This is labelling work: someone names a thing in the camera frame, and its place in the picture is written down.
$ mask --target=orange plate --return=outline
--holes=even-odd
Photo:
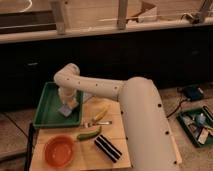
[[[56,136],[44,146],[44,159],[54,168],[67,166],[72,161],[73,154],[74,141],[66,135]]]

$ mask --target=black cable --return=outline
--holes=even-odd
[[[24,136],[28,139],[28,135],[24,132],[24,130],[23,129],[21,129],[21,127],[19,127],[18,125],[17,125],[17,123],[10,117],[10,116],[8,116],[6,113],[4,113],[4,112],[1,112],[7,119],[9,119],[15,126],[16,126],[16,128],[18,128],[23,134],[24,134]]]
[[[186,101],[188,101],[188,98],[187,99],[183,99],[183,100],[180,99],[180,101],[178,103],[178,106],[169,115],[167,115],[166,117],[169,118],[170,116],[172,116],[175,112],[178,111],[179,108],[181,108],[182,103],[186,102]]]

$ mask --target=banana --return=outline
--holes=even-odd
[[[92,124],[97,123],[98,121],[100,121],[107,113],[107,110],[109,109],[109,105],[105,106],[101,109],[100,112],[98,112],[91,120]]]

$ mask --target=wooden table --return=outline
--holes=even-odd
[[[60,128],[60,129],[40,129],[33,158],[31,162],[31,171],[51,171],[43,160],[43,148],[45,143],[50,139],[60,134],[65,134],[75,140],[75,157],[70,165],[60,170],[103,170],[129,168],[131,166],[129,153],[123,128],[120,107],[117,102],[93,97],[83,105],[84,121],[89,121],[94,115],[102,109],[102,107],[110,105],[107,114],[102,121],[111,120],[112,125],[102,126],[102,134],[107,137],[123,154],[117,163],[113,163],[95,144],[94,139],[79,142],[76,140],[77,134],[96,130],[98,127],[84,128],[83,126],[75,128]]]

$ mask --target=green tray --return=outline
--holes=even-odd
[[[35,128],[64,128],[80,125],[82,117],[83,92],[77,91],[79,103],[68,117],[58,112],[62,102],[58,96],[58,86],[53,82],[47,82],[43,88],[38,108],[33,120]]]
[[[195,145],[195,147],[204,147],[204,146],[213,144],[213,136],[211,136],[211,135],[208,136],[205,144],[199,143],[197,138],[194,136],[194,134],[191,132],[190,128],[188,127],[188,125],[184,121],[184,117],[186,115],[188,115],[188,116],[189,115],[190,116],[195,115],[196,116],[196,115],[199,115],[201,113],[203,113],[206,116],[205,124],[213,127],[212,120],[210,119],[207,111],[204,110],[202,107],[183,111],[183,112],[179,113],[179,115],[177,116],[177,120],[179,121],[180,125],[182,126],[182,128],[184,129],[184,131],[186,132],[186,134],[188,135],[188,137],[192,141],[192,143]]]

